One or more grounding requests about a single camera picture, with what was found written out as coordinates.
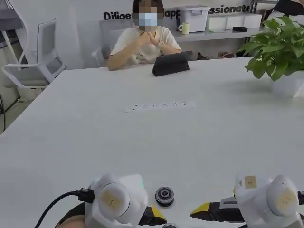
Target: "face mask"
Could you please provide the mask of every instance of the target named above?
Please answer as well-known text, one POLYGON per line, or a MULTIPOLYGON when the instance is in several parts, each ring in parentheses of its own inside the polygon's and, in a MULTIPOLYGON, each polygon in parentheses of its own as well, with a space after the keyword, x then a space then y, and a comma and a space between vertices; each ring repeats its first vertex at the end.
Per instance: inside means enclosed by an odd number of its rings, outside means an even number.
POLYGON ((139 26, 157 26, 157 13, 139 13, 138 14, 139 26))

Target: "bracelet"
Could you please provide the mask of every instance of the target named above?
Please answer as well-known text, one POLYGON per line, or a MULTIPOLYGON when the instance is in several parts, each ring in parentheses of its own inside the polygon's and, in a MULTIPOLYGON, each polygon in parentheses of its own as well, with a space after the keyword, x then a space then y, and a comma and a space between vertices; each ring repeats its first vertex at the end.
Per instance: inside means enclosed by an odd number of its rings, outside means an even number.
POLYGON ((164 44, 164 42, 162 40, 158 40, 158 44, 156 47, 158 47, 159 49, 161 49, 162 45, 164 44))

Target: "office chair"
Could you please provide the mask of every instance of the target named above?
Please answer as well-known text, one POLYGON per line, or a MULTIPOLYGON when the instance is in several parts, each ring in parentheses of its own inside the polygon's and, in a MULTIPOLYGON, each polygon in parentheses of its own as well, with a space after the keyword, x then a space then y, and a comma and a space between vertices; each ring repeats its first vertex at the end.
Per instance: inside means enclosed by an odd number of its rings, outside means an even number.
POLYGON ((121 33, 134 26, 132 19, 101 20, 99 22, 102 45, 92 53, 92 57, 99 67, 106 66, 105 61, 109 58, 121 33))
POLYGON ((5 87, 46 87, 66 68, 56 52, 55 28, 56 19, 39 24, 37 63, 7 64, 2 67, 2 71, 8 77, 4 80, 5 87))

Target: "yellow mug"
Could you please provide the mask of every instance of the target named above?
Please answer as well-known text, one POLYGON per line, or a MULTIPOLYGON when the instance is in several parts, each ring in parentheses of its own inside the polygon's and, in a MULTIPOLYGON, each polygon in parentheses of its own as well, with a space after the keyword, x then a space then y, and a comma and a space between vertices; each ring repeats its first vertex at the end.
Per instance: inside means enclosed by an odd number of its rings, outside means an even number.
POLYGON ((189 23, 182 23, 179 27, 178 30, 181 31, 183 35, 188 35, 189 34, 189 23))

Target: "black tablet case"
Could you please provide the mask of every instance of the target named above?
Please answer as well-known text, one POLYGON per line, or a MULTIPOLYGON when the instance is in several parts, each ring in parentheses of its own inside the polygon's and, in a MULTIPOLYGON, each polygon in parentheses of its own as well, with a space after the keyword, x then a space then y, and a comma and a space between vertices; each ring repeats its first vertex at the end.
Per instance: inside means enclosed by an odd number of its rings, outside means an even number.
POLYGON ((174 74, 190 70, 188 61, 192 52, 181 52, 157 57, 152 69, 154 76, 174 74))

